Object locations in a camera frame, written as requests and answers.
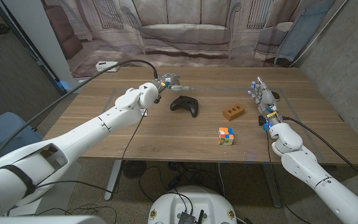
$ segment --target toy brick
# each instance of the toy brick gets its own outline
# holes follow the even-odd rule
[[[223,110],[223,116],[228,120],[231,121],[235,118],[238,118],[240,115],[243,115],[246,112],[243,106],[239,103],[232,105],[229,108]]]

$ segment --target black game controller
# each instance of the black game controller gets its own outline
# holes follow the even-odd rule
[[[192,97],[188,96],[179,96],[171,103],[171,110],[177,110],[183,108],[185,110],[191,111],[192,117],[197,117],[198,114],[198,101]]]

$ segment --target black cable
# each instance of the black cable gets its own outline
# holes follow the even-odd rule
[[[290,117],[286,117],[283,116],[284,120],[290,120],[295,122],[296,124],[299,124],[300,126],[306,128],[310,133],[314,134],[317,138],[319,138],[320,140],[322,140],[322,142],[325,143],[325,145],[327,145],[332,151],[334,151],[341,159],[343,159],[343,161],[345,161],[349,166],[351,166],[357,173],[358,173],[358,168],[356,168],[350,161],[348,161],[344,156],[342,156],[341,153],[339,153],[335,148],[332,147],[332,145],[330,145],[325,139],[323,139],[319,134],[317,134],[316,132],[314,132],[312,129],[310,129],[309,127],[307,127],[306,125],[304,125],[302,122],[297,121],[293,118]]]
[[[181,201],[185,204],[185,213],[187,213],[187,206],[186,206],[186,203],[185,203],[184,199],[183,199],[183,198],[181,197],[181,195],[179,194],[179,192],[178,192],[177,188],[176,188],[176,187],[174,187],[174,189],[175,189],[175,191],[177,192],[177,194],[179,195],[179,197],[180,197]]]
[[[175,192],[167,192],[165,194],[177,194],[179,196],[184,196],[185,198],[187,198],[187,200],[189,200],[190,202],[190,205],[191,205],[191,212],[190,212],[190,215],[193,214],[193,203],[191,202],[191,200],[186,196],[186,195],[183,195],[183,194],[179,194],[179,193],[175,193]]]
[[[214,180],[214,181],[215,181],[215,184],[216,184],[216,186],[218,187],[218,190],[220,190],[220,191],[222,192],[222,194],[223,194],[223,189],[222,189],[221,183],[220,183],[220,181],[219,181],[219,180],[220,180],[220,177],[218,176],[217,173],[211,172],[211,171],[209,171],[209,170],[204,170],[204,169],[195,169],[195,168],[192,168],[192,167],[187,168],[187,167],[185,167],[184,165],[183,165],[183,170],[184,170],[183,176],[184,176],[186,179],[187,179],[187,177],[184,175],[185,172],[192,172],[192,173],[205,172],[206,175],[207,175],[209,178],[211,178],[211,180]],[[211,177],[209,174],[215,175],[215,176],[217,177],[217,179],[214,178],[214,177]]]
[[[272,158],[270,157],[270,144],[269,144],[269,133],[266,131],[267,136],[267,153],[268,153],[268,159],[270,162],[272,162]]]
[[[45,213],[45,212],[49,212],[49,211],[54,210],[54,209],[61,210],[61,211],[65,212],[65,214],[66,214],[66,213],[69,213],[70,215],[72,215],[72,213],[70,213],[70,212],[68,212],[68,211],[66,211],[66,210],[64,210],[64,209],[61,209],[61,208],[51,208],[51,209],[48,209],[48,210],[46,210],[46,211],[44,211],[44,212],[38,213],[37,215],[41,215],[41,214],[43,214],[43,213]]]
[[[266,136],[267,136],[267,151],[268,151],[268,157],[269,157],[269,159],[270,159],[270,162],[272,161],[272,159],[270,158],[270,144],[269,144],[269,134],[268,134],[268,132],[266,131]],[[274,171],[273,171],[273,166],[272,166],[272,164],[270,163],[270,168],[272,169],[272,173],[273,173],[273,180],[274,180],[274,182],[277,182],[276,181],[276,177],[274,176]],[[280,192],[278,192],[278,189],[277,189],[277,193],[278,193],[278,196],[279,196],[279,198],[280,198],[280,201],[283,203],[283,205],[284,206],[286,206],[286,208],[294,215],[294,216],[296,216],[297,218],[299,218],[301,221],[303,221],[303,222],[305,222],[305,223],[307,223],[307,224],[311,224],[310,222],[308,222],[308,221],[306,221],[306,220],[304,220],[304,219],[302,219],[301,217],[299,217],[297,214],[295,214],[290,208],[288,208],[288,206],[287,205],[285,205],[284,204],[284,202],[282,201],[282,198],[281,198],[281,195],[280,195]]]
[[[159,174],[160,174],[161,184],[162,184],[162,186],[164,187],[165,190],[168,190],[167,187],[165,186],[165,184],[162,182],[161,170],[160,170],[159,167],[156,167],[156,166],[151,166],[151,167],[147,168],[147,169],[144,171],[144,173],[139,177],[138,183],[139,183],[139,187],[140,187],[140,190],[142,191],[142,193],[143,193],[152,203],[154,203],[154,201],[153,201],[153,200],[146,194],[146,192],[143,190],[142,184],[140,183],[140,180],[141,180],[141,178],[143,177],[143,175],[146,173],[146,171],[149,170],[149,169],[152,169],[152,168],[157,168],[157,169],[158,169],[158,172],[159,172]]]
[[[287,206],[286,204],[283,203],[283,205],[284,205],[294,216],[296,216],[297,218],[299,218],[301,221],[303,221],[303,222],[305,222],[305,223],[307,223],[307,224],[311,224],[310,222],[308,222],[308,221],[302,219],[302,218],[299,217],[297,214],[295,214],[290,208],[288,208],[288,206]]]
[[[82,181],[79,181],[79,180],[60,180],[60,181],[54,181],[54,182],[50,182],[50,183],[46,183],[46,184],[41,184],[41,185],[37,185],[35,188],[40,188],[40,187],[45,187],[45,186],[48,186],[48,185],[51,185],[51,184],[58,184],[58,183],[79,183],[79,184],[85,184],[85,185],[88,185],[90,187],[94,187],[94,188],[97,188],[97,189],[101,189],[103,191],[106,191],[106,192],[109,192],[110,194],[115,194],[114,192],[110,191],[110,190],[107,190],[107,189],[104,189],[102,187],[99,187],[99,186],[96,186],[96,185],[93,185],[93,184],[89,184],[89,183],[86,183],[86,182],[82,182]]]
[[[157,75],[157,70],[155,69],[155,67],[149,63],[146,62],[145,60],[138,60],[138,59],[132,59],[132,60],[126,60],[124,62],[121,63],[117,63],[115,65],[112,65],[108,68],[105,68],[104,70],[98,72],[97,74],[95,74],[94,76],[92,76],[91,78],[81,82],[78,86],[74,87],[72,90],[70,90],[69,92],[67,92],[66,94],[64,94],[63,96],[59,97],[59,99],[55,100],[53,103],[51,103],[49,106],[47,106],[45,109],[43,109],[41,112],[39,112],[38,114],[36,114],[34,117],[32,117],[30,120],[28,120],[28,122],[26,122],[25,124],[23,124],[19,129],[17,129],[13,134],[11,134],[9,136],[9,138],[7,138],[4,143],[0,146],[0,153],[1,151],[5,148],[5,146],[7,146],[10,141],[12,141],[12,139],[14,137],[16,137],[21,131],[23,131],[31,122],[35,121],[39,116],[41,116],[42,114],[44,114],[46,111],[48,111],[49,109],[51,109],[53,106],[55,106],[56,104],[58,104],[59,102],[61,102],[63,99],[65,99],[68,95],[72,94],[73,92],[77,91],[79,88],[81,88],[82,86],[84,86],[85,84],[87,84],[88,82],[90,82],[91,80],[93,80],[94,78],[98,77],[99,75],[101,75],[102,73],[104,73],[107,70],[110,70],[112,68],[115,68],[117,66],[123,65],[125,63],[129,63],[129,62],[142,62],[145,63],[147,65],[150,65],[153,68],[153,72],[154,72],[154,78],[158,78]]]
[[[134,138],[134,136],[135,136],[135,134],[136,134],[136,131],[137,131],[137,129],[139,128],[141,122],[143,121],[143,117],[144,117],[144,114],[146,114],[146,111],[147,111],[147,110],[144,110],[144,112],[143,112],[143,114],[142,114],[142,118],[141,118],[140,121],[139,121],[139,124],[137,124],[137,127],[136,127],[136,129],[135,129],[135,131],[134,131],[134,133],[133,133],[131,139],[129,140],[129,142],[128,142],[128,144],[127,144],[127,147],[125,148],[124,153],[122,153],[122,158],[121,158],[121,160],[124,160],[125,152],[127,151],[128,147],[129,147],[129,144],[131,143],[132,139]]]
[[[117,222],[117,211],[113,208],[113,207],[110,207],[110,206],[97,206],[97,207],[90,207],[90,208],[82,208],[83,206],[80,206],[78,208],[72,208],[72,209],[69,209],[67,211],[72,211],[72,210],[81,210],[80,212],[77,213],[77,215],[79,215],[83,210],[95,210],[96,211],[96,214],[98,213],[98,211],[96,210],[97,208],[111,208],[115,213],[116,213],[116,217],[114,219],[114,224]]]

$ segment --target wooden table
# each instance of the wooden table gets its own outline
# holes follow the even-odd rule
[[[358,137],[300,69],[159,67],[157,70],[159,75],[179,74],[181,84],[193,86],[195,90],[164,91],[160,103],[148,110],[148,116],[143,118],[135,134],[137,124],[108,136],[83,157],[278,164],[280,158],[271,150],[272,140],[268,151],[266,133],[258,126],[257,106],[247,94],[251,81],[260,75],[267,86],[281,96],[278,102],[281,115],[302,121],[358,166]],[[84,87],[45,139],[59,136],[94,118],[112,107],[126,89],[137,88],[151,79],[152,71],[148,67],[121,67],[116,73],[102,74]],[[196,118],[186,110],[170,111],[171,102],[180,95],[198,100]],[[223,109],[235,103],[244,106],[246,113],[228,121],[222,115]],[[288,123],[303,138],[304,145],[314,152],[319,163],[345,164],[319,139],[299,125]],[[218,145],[219,127],[233,129],[232,146]]]

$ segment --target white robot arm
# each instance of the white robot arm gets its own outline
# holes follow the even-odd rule
[[[158,103],[160,93],[171,88],[181,90],[179,76],[169,73],[130,88],[120,96],[115,106],[79,127],[59,137],[37,142],[0,158],[0,215],[14,205],[34,201],[53,185],[37,185],[58,181],[68,168],[87,150],[115,130],[138,123],[140,108]]]
[[[302,138],[283,122],[272,92],[260,77],[248,91],[265,120],[264,129],[273,139],[273,151],[281,157],[285,170],[311,187],[343,223],[358,223],[358,196],[325,171],[316,156],[303,145]]]

